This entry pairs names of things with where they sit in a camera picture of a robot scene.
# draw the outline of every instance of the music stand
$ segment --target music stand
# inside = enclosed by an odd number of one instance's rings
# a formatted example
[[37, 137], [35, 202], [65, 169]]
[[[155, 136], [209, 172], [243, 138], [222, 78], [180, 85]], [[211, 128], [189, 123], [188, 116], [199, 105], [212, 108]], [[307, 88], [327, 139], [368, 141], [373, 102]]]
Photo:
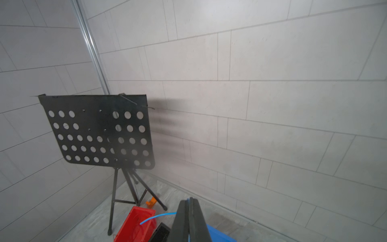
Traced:
[[[149, 191], [165, 211], [168, 209], [135, 172], [155, 166], [146, 95], [38, 97], [68, 162], [114, 168], [108, 235], [112, 234], [115, 202], [140, 206]], [[134, 201], [115, 199], [119, 169]], [[130, 177], [145, 187], [140, 199]]]

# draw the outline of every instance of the gray floor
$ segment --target gray floor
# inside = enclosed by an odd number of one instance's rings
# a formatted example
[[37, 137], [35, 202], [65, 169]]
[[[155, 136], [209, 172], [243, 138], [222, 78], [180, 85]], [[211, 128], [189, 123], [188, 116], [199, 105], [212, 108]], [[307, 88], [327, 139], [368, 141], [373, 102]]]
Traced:
[[[175, 212], [180, 200], [192, 196], [192, 194], [176, 189], [153, 177], [147, 175], [142, 175], [142, 177], [150, 188], [159, 195], [160, 199], [165, 202], [166, 206], [168, 206], [167, 212]], [[138, 194], [141, 195], [144, 191], [144, 187], [141, 184], [136, 185], [136, 190], [138, 191]], [[116, 198], [133, 201], [129, 187], [126, 183], [122, 184], [117, 189]], [[150, 198], [151, 195], [148, 192], [144, 201], [148, 201]], [[294, 242], [294, 240], [282, 236], [259, 224], [248, 221], [247, 219], [224, 208], [218, 207], [200, 197], [196, 196], [196, 198], [199, 200], [206, 223], [239, 242]], [[115, 204], [112, 226], [113, 235], [108, 236], [107, 230], [110, 215], [110, 202], [111, 198], [106, 198], [96, 209], [70, 230], [60, 242], [112, 242], [125, 218], [129, 214], [132, 205], [124, 203]], [[156, 210], [156, 214], [165, 213], [159, 204], [156, 204], [153, 209]], [[162, 216], [157, 218], [156, 221], [158, 225], [160, 222], [163, 222], [171, 227], [174, 217], [174, 215]]]

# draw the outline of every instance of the white wall tile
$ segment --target white wall tile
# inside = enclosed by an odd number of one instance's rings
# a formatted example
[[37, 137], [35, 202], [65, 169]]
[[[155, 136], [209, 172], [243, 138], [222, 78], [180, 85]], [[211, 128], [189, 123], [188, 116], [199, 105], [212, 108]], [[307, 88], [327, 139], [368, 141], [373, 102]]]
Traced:
[[12, 127], [10, 122], [5, 118], [4, 114], [0, 114], [0, 131], [0, 151], [3, 151], [23, 142], [22, 138]]
[[2, 241], [30, 241], [48, 225], [49, 222], [33, 208], [1, 230], [0, 238]]
[[371, 55], [361, 73], [360, 80], [384, 80], [387, 78], [387, 23], [383, 28], [372, 49]]
[[77, 90], [75, 90], [74, 83], [72, 82], [67, 72], [66, 66], [65, 65], [55, 66], [55, 69], [58, 72], [60, 79], [62, 80], [62, 83], [67, 91], [67, 94], [68, 95], [76, 94]]
[[0, 44], [0, 71], [10, 70], [16, 70], [16, 67], [3, 48], [3, 45]]
[[47, 26], [35, 0], [23, 0], [24, 5], [35, 26]]
[[311, 205], [306, 202], [302, 202], [300, 208], [298, 209], [298, 213], [296, 215], [296, 218], [294, 219], [294, 223], [301, 225], [302, 227], [305, 227], [312, 216], [312, 213], [316, 206]]
[[168, 41], [160, 0], [127, 1], [110, 13], [122, 49]]
[[154, 152], [185, 160], [183, 139], [156, 132], [151, 134]]
[[244, 120], [228, 120], [227, 148], [317, 170], [332, 133]]
[[138, 50], [140, 54], [142, 70], [144, 71], [145, 80], [152, 80], [151, 73], [149, 72], [148, 59], [146, 57], [145, 48], [139, 47]]
[[145, 47], [152, 80], [216, 80], [217, 35]]
[[166, 108], [161, 81], [120, 81], [119, 85], [120, 93], [127, 95], [146, 94], [149, 107]]
[[368, 7], [232, 31], [230, 80], [357, 80], [386, 11]]
[[202, 186], [198, 183], [187, 180], [183, 177], [180, 177], [180, 186], [187, 189], [193, 193], [196, 193], [199, 196], [202, 196], [210, 201], [215, 202], [216, 204], [228, 208], [232, 211], [235, 211], [236, 208], [236, 199], [219, 193], [208, 187]]
[[9, 148], [5, 153], [26, 177], [62, 158], [53, 132]]
[[266, 187], [267, 181], [269, 180], [272, 161], [261, 159], [259, 162], [259, 170], [257, 176], [257, 182], [255, 183], [258, 186]]
[[41, 104], [4, 113], [23, 141], [50, 132], [51, 125]]
[[163, 84], [168, 109], [230, 118], [246, 117], [247, 81], [163, 81]]
[[137, 48], [101, 55], [110, 81], [144, 80], [141, 59]]
[[224, 193], [224, 186], [226, 185], [226, 175], [218, 172], [218, 186], [217, 191]]
[[4, 0], [0, 3], [0, 24], [34, 26], [22, 0]]
[[277, 162], [267, 188], [368, 224], [387, 209], [385, 190]]
[[36, 3], [48, 27], [79, 28], [70, 1], [36, 0]]
[[309, 15], [313, 0], [291, 0], [288, 19]]
[[175, 158], [169, 159], [168, 166], [172, 173], [216, 191], [217, 172]]
[[101, 87], [92, 62], [66, 65], [66, 69], [77, 92]]
[[218, 117], [218, 147], [227, 149], [227, 126], [228, 119]]
[[351, 145], [353, 138], [353, 135], [335, 133], [317, 171], [328, 175], [334, 175]]
[[18, 167], [9, 159], [5, 151], [0, 152], [0, 161], [0, 171], [12, 184], [25, 178]]
[[178, 38], [286, 19], [288, 0], [174, 1]]
[[226, 176], [224, 194], [289, 221], [296, 217], [301, 201], [263, 187]]
[[113, 36], [115, 31], [110, 29], [106, 18], [106, 13], [97, 15], [88, 20], [91, 33], [97, 44], [99, 53], [115, 51]]
[[71, 182], [60, 161], [0, 192], [0, 229]]
[[230, 80], [231, 31], [218, 33], [218, 80]]
[[347, 9], [352, 7], [363, 6], [367, 4], [382, 3], [385, 0], [313, 0], [310, 14], [318, 14], [322, 12], [334, 11], [339, 9]]
[[236, 212], [299, 242], [323, 242], [325, 240], [325, 236], [321, 234], [241, 201], [236, 204]]
[[90, 61], [79, 29], [0, 26], [0, 41], [17, 69]]
[[387, 141], [356, 136], [335, 176], [387, 189]]
[[83, 0], [89, 18], [94, 17], [95, 15], [100, 14], [108, 9], [111, 9], [125, 1], [126, 0]]
[[191, 147], [190, 141], [183, 139], [185, 161], [191, 162]]
[[259, 158], [190, 141], [192, 163], [255, 184]]
[[384, 214], [378, 219], [378, 221], [376, 221], [374, 226], [387, 230], [387, 212], [384, 212]]
[[175, 40], [177, 39], [177, 32], [173, 0], [163, 0], [163, 4], [165, 12], [165, 21], [168, 31], [168, 40]]
[[375, 228], [319, 207], [314, 211], [307, 228], [325, 236], [329, 236], [337, 241], [382, 242], [387, 238], [387, 231], [385, 230]]
[[160, 133], [216, 146], [217, 117], [195, 113], [158, 110]]
[[247, 119], [387, 137], [385, 90], [384, 81], [251, 82]]

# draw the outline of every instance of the red plastic box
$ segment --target red plastic box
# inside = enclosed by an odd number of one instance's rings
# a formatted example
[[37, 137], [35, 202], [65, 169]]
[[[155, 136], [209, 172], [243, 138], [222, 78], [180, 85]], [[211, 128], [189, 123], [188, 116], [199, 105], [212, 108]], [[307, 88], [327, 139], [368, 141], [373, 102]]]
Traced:
[[114, 242], [148, 242], [156, 229], [156, 220], [151, 219], [143, 225], [140, 223], [155, 213], [153, 209], [132, 207]]

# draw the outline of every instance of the blue tube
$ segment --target blue tube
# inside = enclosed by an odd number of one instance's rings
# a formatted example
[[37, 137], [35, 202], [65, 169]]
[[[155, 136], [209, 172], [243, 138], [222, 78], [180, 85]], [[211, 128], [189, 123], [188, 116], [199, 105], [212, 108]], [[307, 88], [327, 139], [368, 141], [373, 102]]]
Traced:
[[159, 214], [159, 215], [156, 215], [156, 216], [153, 216], [153, 217], [150, 217], [150, 218], [145, 219], [144, 221], [142, 221], [142, 222], [140, 223], [140, 225], [142, 225], [142, 224], [145, 223], [146, 221], [151, 220], [151, 219], [153, 219], [153, 218], [157, 218], [157, 217], [164, 216], [164, 215], [175, 215], [175, 214], [176, 214], [176, 213], [163, 213], [163, 214]]

